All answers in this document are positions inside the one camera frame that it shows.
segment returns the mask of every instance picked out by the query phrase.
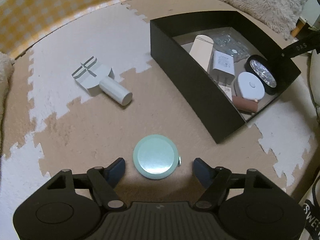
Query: open black box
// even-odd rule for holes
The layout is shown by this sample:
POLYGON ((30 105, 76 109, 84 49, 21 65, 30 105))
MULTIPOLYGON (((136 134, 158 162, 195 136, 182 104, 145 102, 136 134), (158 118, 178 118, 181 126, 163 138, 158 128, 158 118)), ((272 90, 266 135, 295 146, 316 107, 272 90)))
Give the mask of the open black box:
POLYGON ((173 37, 202 30, 232 27, 270 60, 281 48, 259 27, 236 11, 203 11, 177 14, 150 21, 151 56, 178 88, 216 143, 263 111, 300 75, 291 59, 283 59, 271 71, 278 93, 245 120, 210 75, 173 37))

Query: yellow checkered fabric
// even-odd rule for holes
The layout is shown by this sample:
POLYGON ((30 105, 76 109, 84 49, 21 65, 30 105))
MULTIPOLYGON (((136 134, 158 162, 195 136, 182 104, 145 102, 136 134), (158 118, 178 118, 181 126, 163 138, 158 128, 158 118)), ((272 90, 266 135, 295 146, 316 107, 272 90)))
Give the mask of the yellow checkered fabric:
POLYGON ((0 0, 0 51, 16 58, 61 26, 125 0, 0 0))

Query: clear plastic bag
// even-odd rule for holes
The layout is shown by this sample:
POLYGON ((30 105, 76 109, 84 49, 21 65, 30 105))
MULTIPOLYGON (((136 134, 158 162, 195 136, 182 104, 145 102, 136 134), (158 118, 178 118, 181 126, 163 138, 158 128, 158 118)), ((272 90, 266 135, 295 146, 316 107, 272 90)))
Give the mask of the clear plastic bag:
POLYGON ((234 62, 250 57, 246 46, 232 38, 229 34, 223 34, 213 39, 213 48, 217 51, 233 56, 234 62))

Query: screw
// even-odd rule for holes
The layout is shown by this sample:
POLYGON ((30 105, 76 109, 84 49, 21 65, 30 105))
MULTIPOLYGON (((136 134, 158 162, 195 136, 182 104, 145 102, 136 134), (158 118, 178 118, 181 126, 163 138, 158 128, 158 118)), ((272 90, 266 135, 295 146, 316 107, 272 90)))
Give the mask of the screw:
POLYGON ((110 208, 121 208, 124 203, 121 200, 111 200, 108 202, 108 207, 110 208))

